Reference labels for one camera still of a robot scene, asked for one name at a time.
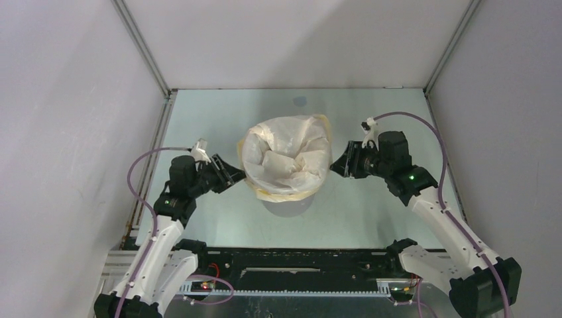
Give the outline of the translucent cream trash bag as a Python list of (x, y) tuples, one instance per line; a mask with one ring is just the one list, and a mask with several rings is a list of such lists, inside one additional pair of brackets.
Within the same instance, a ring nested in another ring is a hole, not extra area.
[(319, 191), (333, 162), (331, 146), (331, 125), (325, 115), (296, 115), (251, 127), (237, 153), (256, 198), (285, 203)]

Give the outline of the grey plastic trash bin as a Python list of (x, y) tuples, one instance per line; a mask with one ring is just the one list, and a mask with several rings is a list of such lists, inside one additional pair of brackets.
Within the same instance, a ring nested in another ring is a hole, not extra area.
[(265, 208), (278, 217), (297, 217), (305, 213), (314, 201), (315, 195), (311, 195), (299, 201), (269, 202), (262, 201)]

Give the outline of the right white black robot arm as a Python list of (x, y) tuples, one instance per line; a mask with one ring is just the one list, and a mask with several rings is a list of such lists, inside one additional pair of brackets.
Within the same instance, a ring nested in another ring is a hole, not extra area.
[(331, 165), (344, 178), (382, 178), (388, 191), (429, 227), (447, 259), (434, 256), (412, 239), (387, 247), (389, 274), (414, 274), (447, 294), (460, 317), (486, 317), (515, 304), (522, 268), (514, 258), (502, 258), (481, 241), (444, 201), (435, 178), (412, 162), (400, 131), (383, 132), (377, 141), (351, 141)]

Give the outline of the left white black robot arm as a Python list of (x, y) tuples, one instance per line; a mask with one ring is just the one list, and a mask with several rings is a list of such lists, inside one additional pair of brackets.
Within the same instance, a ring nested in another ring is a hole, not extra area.
[(196, 200), (208, 193), (222, 193), (246, 175), (218, 155), (204, 159), (188, 154), (172, 159), (169, 179), (149, 207), (152, 228), (123, 278), (109, 293), (94, 302), (96, 317), (163, 317), (170, 302), (189, 276), (209, 269), (206, 245), (181, 239), (196, 210)]

